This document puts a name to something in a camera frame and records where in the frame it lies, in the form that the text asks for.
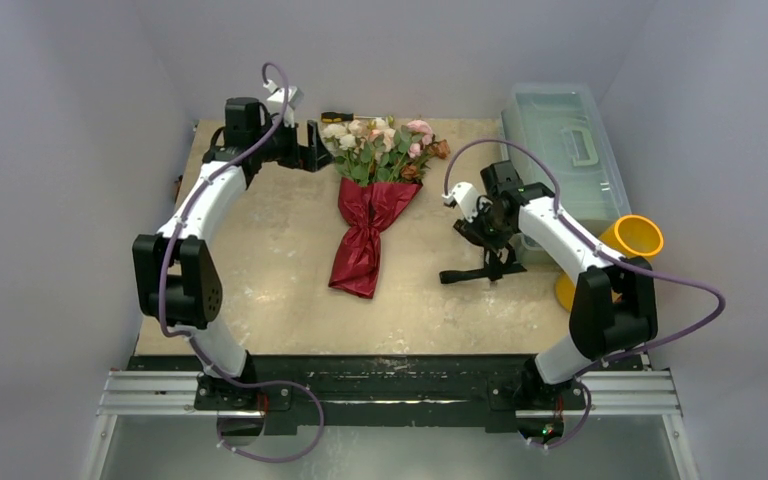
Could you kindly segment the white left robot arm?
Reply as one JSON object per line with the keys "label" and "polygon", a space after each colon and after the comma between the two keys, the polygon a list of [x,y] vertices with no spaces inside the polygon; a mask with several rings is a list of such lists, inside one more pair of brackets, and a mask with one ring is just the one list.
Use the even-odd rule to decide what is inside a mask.
{"label": "white left robot arm", "polygon": [[190,344],[204,373],[222,379],[219,395],[235,409],[255,402],[258,382],[246,349],[220,317],[223,286],[209,246],[264,164],[317,172],[332,162],[317,122],[306,122],[305,144],[297,141],[299,127],[282,104],[228,99],[225,123],[214,132],[190,192],[156,233],[132,244],[142,313],[158,321],[164,336]]}

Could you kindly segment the black printed ribbon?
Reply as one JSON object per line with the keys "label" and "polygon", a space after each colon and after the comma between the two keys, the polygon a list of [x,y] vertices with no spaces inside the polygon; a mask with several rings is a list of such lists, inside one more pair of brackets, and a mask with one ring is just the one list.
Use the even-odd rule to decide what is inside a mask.
{"label": "black printed ribbon", "polygon": [[496,282],[506,275],[525,273],[526,271],[526,267],[519,262],[515,249],[506,245],[499,252],[485,248],[483,250],[483,263],[480,268],[443,270],[439,272],[439,280],[442,285],[479,279]]}

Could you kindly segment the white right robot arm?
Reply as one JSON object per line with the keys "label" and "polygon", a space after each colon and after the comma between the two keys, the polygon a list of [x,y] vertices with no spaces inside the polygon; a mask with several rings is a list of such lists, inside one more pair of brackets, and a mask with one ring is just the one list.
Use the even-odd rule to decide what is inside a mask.
{"label": "white right robot arm", "polygon": [[517,234],[533,238],[570,278],[574,294],[569,332],[527,360],[519,392],[544,407],[593,362],[653,339],[657,313],[651,265],[625,257],[582,229],[546,185],[525,184],[511,162],[481,171],[483,193],[468,182],[446,188],[445,206],[458,208],[456,230],[487,253],[509,248]]}

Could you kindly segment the red paper flower bouquet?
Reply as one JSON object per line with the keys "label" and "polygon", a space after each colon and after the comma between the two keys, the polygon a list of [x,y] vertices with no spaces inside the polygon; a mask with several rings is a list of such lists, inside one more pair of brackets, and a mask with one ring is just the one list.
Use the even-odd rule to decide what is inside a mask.
{"label": "red paper flower bouquet", "polygon": [[328,285],[371,299],[381,269],[381,235],[423,187],[430,160],[450,154],[424,119],[330,120],[320,135],[340,175],[337,208],[348,225]]}

